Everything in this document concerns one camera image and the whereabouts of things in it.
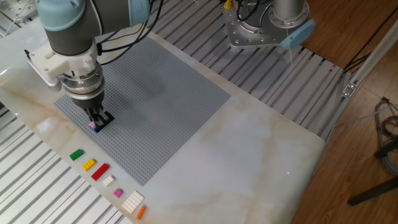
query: light blue robot joint cap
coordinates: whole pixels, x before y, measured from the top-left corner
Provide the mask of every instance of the light blue robot joint cap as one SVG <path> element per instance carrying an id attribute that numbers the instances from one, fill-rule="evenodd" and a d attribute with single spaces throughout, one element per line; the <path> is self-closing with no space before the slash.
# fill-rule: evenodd
<path id="1" fill-rule="evenodd" d="M 130 26 L 141 24 L 149 19 L 148 0 L 128 0 L 130 13 Z"/>
<path id="2" fill-rule="evenodd" d="M 294 49 L 307 40 L 314 30 L 315 21 L 311 19 L 286 37 L 279 45 L 285 50 Z"/>
<path id="3" fill-rule="evenodd" d="M 85 0 L 35 0 L 44 29 L 61 31 L 74 25 L 83 15 Z"/>

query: lego brick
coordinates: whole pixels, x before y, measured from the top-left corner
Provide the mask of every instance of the lego brick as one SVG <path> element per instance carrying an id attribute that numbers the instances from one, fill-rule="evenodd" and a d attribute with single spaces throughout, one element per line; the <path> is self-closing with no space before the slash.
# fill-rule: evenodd
<path id="1" fill-rule="evenodd" d="M 90 159 L 89 161 L 86 162 L 86 164 L 83 165 L 83 169 L 85 171 L 88 171 L 93 165 L 95 165 L 94 159 Z"/>
<path id="2" fill-rule="evenodd" d="M 120 197 L 120 195 L 122 195 L 122 194 L 123 194 L 123 191 L 122 191 L 122 190 L 120 190 L 120 189 L 116 189 L 116 190 L 113 192 L 113 194 L 119 198 L 119 197 Z"/>
<path id="3" fill-rule="evenodd" d="M 141 210 L 139 210 L 139 213 L 137 215 L 138 220 L 141 220 L 142 214 L 144 214 L 145 209 L 146 209 L 146 207 L 142 206 Z"/>
<path id="4" fill-rule="evenodd" d="M 108 169 L 109 166 L 107 164 L 102 164 L 102 166 L 98 168 L 98 170 L 95 171 L 93 175 L 91 175 L 91 178 L 97 181 Z"/>
<path id="5" fill-rule="evenodd" d="M 106 179 L 104 179 L 103 183 L 105 186 L 108 186 L 110 183 L 112 183 L 114 181 L 114 178 L 112 177 L 112 175 L 110 175 L 109 177 L 107 177 Z"/>
<path id="6" fill-rule="evenodd" d="M 95 129 L 97 126 L 95 125 L 94 121 L 88 124 L 92 129 Z"/>
<path id="7" fill-rule="evenodd" d="M 142 196 L 138 191 L 134 191 L 129 198 L 122 204 L 122 207 L 125 208 L 129 213 L 132 213 L 138 205 L 144 200 L 144 196 Z"/>
<path id="8" fill-rule="evenodd" d="M 81 155 L 83 155 L 83 151 L 81 149 L 78 149 L 74 153 L 70 154 L 69 157 L 72 159 L 72 161 L 75 161 Z"/>
<path id="9" fill-rule="evenodd" d="M 108 113 L 107 111 L 105 111 L 104 112 L 105 113 L 105 115 L 106 116 L 108 116 L 108 121 L 107 122 L 105 122 L 103 125 L 101 125 L 101 126 L 96 126 L 95 124 L 93 125 L 94 126 L 94 128 L 92 127 L 92 125 L 91 125 L 91 123 L 90 123 L 90 127 L 96 132 L 96 133 L 98 133 L 99 131 L 101 131 L 103 128 L 105 128 L 111 121 L 113 121 L 114 120 L 114 117 L 110 114 L 110 113 Z"/>
<path id="10" fill-rule="evenodd" d="M 108 74 L 103 107 L 115 119 L 100 132 L 87 125 L 87 114 L 69 96 L 55 106 L 140 185 L 230 97 L 150 38 L 103 72 Z"/>

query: yellow lego brick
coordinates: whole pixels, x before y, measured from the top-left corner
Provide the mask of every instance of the yellow lego brick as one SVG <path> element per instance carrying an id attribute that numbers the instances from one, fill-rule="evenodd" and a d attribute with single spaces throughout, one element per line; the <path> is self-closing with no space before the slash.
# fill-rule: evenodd
<path id="1" fill-rule="evenodd" d="M 224 3 L 224 9 L 231 9 L 232 6 L 232 0 L 226 0 Z"/>
<path id="2" fill-rule="evenodd" d="M 86 162 L 86 164 L 83 165 L 83 169 L 85 171 L 88 171 L 93 165 L 95 165 L 94 159 L 90 159 L 89 161 Z"/>

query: green lego brick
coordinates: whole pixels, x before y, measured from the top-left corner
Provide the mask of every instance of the green lego brick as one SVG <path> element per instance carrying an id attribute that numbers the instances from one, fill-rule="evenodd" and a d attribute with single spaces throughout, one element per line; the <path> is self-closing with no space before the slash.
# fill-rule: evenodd
<path id="1" fill-rule="evenodd" d="M 76 150 L 74 153 L 70 154 L 69 157 L 75 161 L 77 158 L 79 158 L 81 155 L 83 155 L 83 151 L 81 149 Z"/>

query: white marble surface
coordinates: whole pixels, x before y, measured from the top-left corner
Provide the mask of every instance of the white marble surface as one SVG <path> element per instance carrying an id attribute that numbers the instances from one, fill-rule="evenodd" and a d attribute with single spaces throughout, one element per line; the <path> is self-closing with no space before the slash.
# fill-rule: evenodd
<path id="1" fill-rule="evenodd" d="M 0 101 L 133 223 L 290 223 L 323 140 L 159 36 L 149 37 L 231 98 L 143 187 L 54 107 L 64 92 L 51 92 L 28 66 L 23 50 L 47 41 L 38 21 L 0 41 Z M 86 153 L 73 162 L 68 155 L 78 148 Z M 91 157 L 98 163 L 85 172 L 81 165 Z M 110 170 L 93 181 L 104 162 Z M 110 174 L 115 181 L 105 187 Z M 112 194 L 116 187 L 124 190 L 121 198 Z M 141 221 L 138 209 L 131 215 L 121 206 L 134 190 L 145 196 Z"/>

